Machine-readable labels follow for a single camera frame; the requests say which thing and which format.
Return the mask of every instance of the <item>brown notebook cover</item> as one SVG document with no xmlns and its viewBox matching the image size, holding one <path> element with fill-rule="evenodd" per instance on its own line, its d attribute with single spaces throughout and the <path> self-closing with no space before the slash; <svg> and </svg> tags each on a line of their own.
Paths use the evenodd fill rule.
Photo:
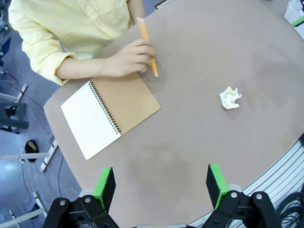
<svg viewBox="0 0 304 228">
<path fill-rule="evenodd" d="M 121 135 L 161 108 L 136 72 L 120 78 L 97 77 L 90 82 L 108 108 Z"/>
</svg>

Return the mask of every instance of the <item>black stool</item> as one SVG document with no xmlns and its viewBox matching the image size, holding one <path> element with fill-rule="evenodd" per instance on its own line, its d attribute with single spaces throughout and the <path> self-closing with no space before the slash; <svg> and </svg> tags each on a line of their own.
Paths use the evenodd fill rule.
<svg viewBox="0 0 304 228">
<path fill-rule="evenodd" d="M 29 122 L 23 119 L 25 106 L 24 103 L 0 102 L 0 130 L 18 134 L 20 129 L 27 129 Z M 18 119 L 11 119 L 11 116 L 16 116 Z"/>
</svg>

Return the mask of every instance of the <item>yellow shirt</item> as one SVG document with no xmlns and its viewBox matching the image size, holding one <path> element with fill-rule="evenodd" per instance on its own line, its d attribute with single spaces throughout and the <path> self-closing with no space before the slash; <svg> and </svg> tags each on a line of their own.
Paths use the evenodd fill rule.
<svg viewBox="0 0 304 228">
<path fill-rule="evenodd" d="M 133 24 L 126 0 L 12 0 L 9 22 L 31 68 L 60 85 L 55 71 L 66 57 L 92 58 Z"/>
</svg>

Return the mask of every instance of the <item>white page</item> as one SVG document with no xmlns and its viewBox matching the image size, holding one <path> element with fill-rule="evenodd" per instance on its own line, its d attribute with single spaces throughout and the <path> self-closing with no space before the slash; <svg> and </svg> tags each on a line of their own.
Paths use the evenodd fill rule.
<svg viewBox="0 0 304 228">
<path fill-rule="evenodd" d="M 61 109 L 87 160 L 121 136 L 111 126 L 89 82 L 64 102 Z"/>
</svg>

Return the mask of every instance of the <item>white basket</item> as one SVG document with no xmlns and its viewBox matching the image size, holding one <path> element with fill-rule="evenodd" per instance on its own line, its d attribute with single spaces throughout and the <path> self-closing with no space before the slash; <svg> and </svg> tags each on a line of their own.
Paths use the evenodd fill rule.
<svg viewBox="0 0 304 228">
<path fill-rule="evenodd" d="M 298 20 L 303 15 L 302 7 L 303 6 L 299 0 L 290 1 L 288 3 L 286 13 L 284 14 L 284 18 L 290 24 Z M 300 34 L 302 39 L 304 39 L 304 23 L 298 27 L 294 27 L 294 29 Z"/>
</svg>

